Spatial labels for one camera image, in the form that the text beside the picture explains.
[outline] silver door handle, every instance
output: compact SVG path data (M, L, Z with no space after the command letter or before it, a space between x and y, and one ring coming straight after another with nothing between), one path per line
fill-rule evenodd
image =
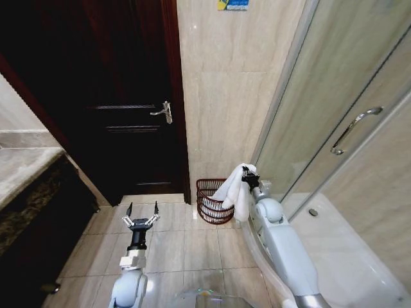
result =
M363 112L362 114L359 114L353 122L349 124L349 126L345 129L344 133L338 138L336 143L334 143L333 147L331 148L332 154L335 155L341 155L344 153L343 149L340 149L339 147L341 146L341 142L348 136L349 133L353 130L354 126L360 122L364 117L369 116L370 114L378 115L380 112L383 111L383 107L374 107L371 109L368 109L367 111Z
M171 108L170 108L170 103L165 101L163 104L163 108L161 111L158 112L150 112L151 116L157 116L159 114L165 114L166 115L166 120L168 124L171 124L173 122L173 117L171 116Z

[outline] wooden door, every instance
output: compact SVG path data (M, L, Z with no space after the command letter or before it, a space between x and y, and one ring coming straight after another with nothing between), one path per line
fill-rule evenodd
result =
M175 0L8 1L1 20L3 75L110 202L189 202Z

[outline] blue sticker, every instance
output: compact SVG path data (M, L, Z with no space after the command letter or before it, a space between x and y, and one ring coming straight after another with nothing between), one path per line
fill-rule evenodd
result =
M218 10L246 10L249 0L218 0Z

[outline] shower enclosure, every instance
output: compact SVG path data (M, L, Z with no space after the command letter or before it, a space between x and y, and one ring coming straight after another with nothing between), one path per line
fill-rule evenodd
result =
M254 153L332 307L411 307L410 27L411 1L307 0Z

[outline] floor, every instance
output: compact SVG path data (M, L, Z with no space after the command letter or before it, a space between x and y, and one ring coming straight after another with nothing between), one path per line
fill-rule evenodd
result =
M317 217L308 213L311 208L317 210ZM321 293L332 307L411 307L404 286L326 196L318 193L312 198L292 225L317 268Z
M62 270L62 287L43 307L107 307L131 235L121 220L127 206L101 207ZM150 217L153 204L134 205L132 217ZM210 225L185 203L159 204L161 219L147 233L149 281L144 308L167 307L182 291L204 288L242 296L254 307L279 307L254 263L241 229Z

